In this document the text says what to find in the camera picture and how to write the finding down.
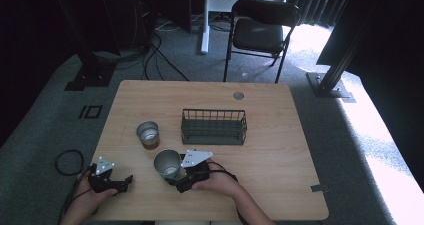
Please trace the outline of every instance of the black wire basket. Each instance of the black wire basket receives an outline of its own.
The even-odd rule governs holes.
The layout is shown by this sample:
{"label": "black wire basket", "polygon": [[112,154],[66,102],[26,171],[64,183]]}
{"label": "black wire basket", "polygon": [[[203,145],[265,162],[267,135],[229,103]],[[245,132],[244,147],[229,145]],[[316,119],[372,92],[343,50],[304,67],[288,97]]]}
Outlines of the black wire basket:
{"label": "black wire basket", "polygon": [[246,131],[244,110],[183,109],[183,144],[243,145]]}

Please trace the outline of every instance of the hand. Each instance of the hand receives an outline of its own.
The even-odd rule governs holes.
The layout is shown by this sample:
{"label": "hand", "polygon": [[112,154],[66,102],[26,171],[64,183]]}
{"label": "hand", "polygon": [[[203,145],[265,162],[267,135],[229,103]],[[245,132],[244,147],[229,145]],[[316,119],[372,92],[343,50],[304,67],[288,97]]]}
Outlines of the hand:
{"label": "hand", "polygon": [[88,182],[90,174],[91,172],[88,171],[82,178],[75,193],[74,200],[60,223],[61,225],[82,223],[82,221],[96,211],[104,200],[118,193],[116,189],[109,189],[101,193],[94,192]]}
{"label": "hand", "polygon": [[[212,159],[207,159],[206,162],[210,170],[223,170],[223,168],[215,164]],[[221,172],[210,173],[209,179],[193,184],[192,189],[213,190],[230,197],[234,197],[238,192],[243,190],[242,186],[230,175]]]}

